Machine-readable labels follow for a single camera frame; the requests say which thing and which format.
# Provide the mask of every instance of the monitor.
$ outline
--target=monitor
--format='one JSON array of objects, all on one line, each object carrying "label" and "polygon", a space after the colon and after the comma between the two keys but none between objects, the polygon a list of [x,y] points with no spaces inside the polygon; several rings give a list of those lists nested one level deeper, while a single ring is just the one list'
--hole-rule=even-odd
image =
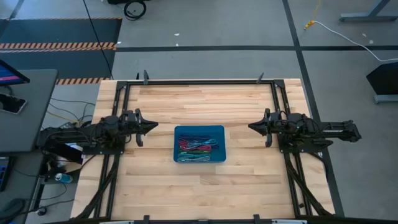
[{"label": "monitor", "polygon": [[29,83],[29,79],[0,60],[0,86]]}]

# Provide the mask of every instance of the yellow cable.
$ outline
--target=yellow cable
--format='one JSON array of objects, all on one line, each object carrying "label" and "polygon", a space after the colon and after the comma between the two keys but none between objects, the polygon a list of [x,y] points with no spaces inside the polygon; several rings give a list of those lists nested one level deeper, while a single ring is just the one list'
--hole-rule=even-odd
[{"label": "yellow cable", "polygon": [[304,29],[305,29],[305,30],[306,30],[307,28],[309,28],[310,26],[312,26],[312,25],[315,24],[315,17],[317,16],[318,10],[319,10],[319,8],[320,8],[321,5],[322,5],[322,0],[318,0],[317,7],[315,8],[315,10],[314,10],[314,12],[313,12],[313,14],[312,14],[311,20],[307,23],[307,25],[304,26]]},{"label": "yellow cable", "polygon": [[312,21],[315,20],[315,17],[316,17],[317,14],[318,14],[318,9],[319,9],[319,7],[321,6],[321,4],[322,4],[322,0],[318,0],[318,5],[317,5],[317,7],[315,8],[315,11],[313,12],[312,17],[311,17],[311,20],[312,20]]},{"label": "yellow cable", "polygon": [[47,113],[51,114],[52,116],[56,116],[56,117],[58,117],[58,118],[62,118],[62,119],[65,119],[65,120],[67,120],[67,121],[70,121],[70,122],[72,122],[72,123],[79,123],[79,124],[80,124],[79,121],[75,121],[75,120],[72,120],[72,119],[66,118],[66,117],[64,117],[64,116],[57,115],[57,114],[53,114],[53,113],[51,113],[51,112],[49,112],[49,111],[47,111]]}]

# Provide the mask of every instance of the gray floor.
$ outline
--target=gray floor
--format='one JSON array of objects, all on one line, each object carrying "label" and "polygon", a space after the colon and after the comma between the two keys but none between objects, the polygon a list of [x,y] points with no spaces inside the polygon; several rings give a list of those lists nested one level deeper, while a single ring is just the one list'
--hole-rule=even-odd
[{"label": "gray floor", "polygon": [[[86,0],[92,17],[122,16],[122,6]],[[0,17],[7,17],[16,0],[0,0]],[[290,0],[301,45],[352,45],[324,28],[303,26],[311,18],[317,0]],[[316,20],[362,44],[398,45],[398,21],[342,24],[340,13],[362,12],[374,0],[324,0]],[[382,14],[398,14],[398,1],[391,1]],[[152,0],[147,14],[136,22],[123,20],[119,47],[169,47],[184,45],[293,45],[283,4],[279,0]],[[81,0],[25,0],[17,18],[87,17]],[[398,104],[373,103],[373,89],[365,76],[380,63],[365,51],[304,52],[308,74],[321,119],[353,119],[363,136],[355,144],[335,141],[330,154],[341,201],[347,217],[398,220],[398,165],[395,119]],[[376,51],[380,58],[398,57],[397,51]],[[295,52],[204,51],[119,52],[113,74],[116,79],[135,78],[146,69],[151,78],[301,78]],[[94,102],[98,85],[56,86],[53,97]],[[81,116],[83,104],[59,103]],[[51,112],[69,116],[57,111]],[[46,116],[44,127],[63,124]],[[59,200],[73,198],[75,185]],[[48,186],[44,197],[62,192]],[[44,217],[29,215],[28,223],[54,222],[69,217],[70,204],[52,207]]]}]

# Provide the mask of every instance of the blue tray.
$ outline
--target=blue tray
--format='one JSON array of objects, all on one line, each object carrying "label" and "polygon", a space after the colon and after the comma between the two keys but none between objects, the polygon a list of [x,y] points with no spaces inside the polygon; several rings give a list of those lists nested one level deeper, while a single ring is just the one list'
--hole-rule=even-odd
[{"label": "blue tray", "polygon": [[[208,135],[218,142],[218,149],[210,152],[209,161],[178,161],[178,138],[183,135]],[[224,162],[226,160],[225,152],[225,134],[224,127],[221,125],[212,126],[177,126],[174,129],[174,161],[178,163],[213,163]]]}]

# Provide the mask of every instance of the floor mat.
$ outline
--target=floor mat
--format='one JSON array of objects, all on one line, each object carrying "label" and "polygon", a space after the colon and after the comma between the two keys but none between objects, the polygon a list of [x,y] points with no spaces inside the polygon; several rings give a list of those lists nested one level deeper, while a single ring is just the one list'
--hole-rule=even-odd
[{"label": "floor mat", "polygon": [[6,30],[7,23],[7,19],[0,19],[0,37],[2,36],[2,33]]},{"label": "floor mat", "polygon": [[[121,19],[92,21],[112,68]],[[59,84],[110,78],[88,19],[13,19],[0,37],[0,58],[16,69],[57,69]]]}]

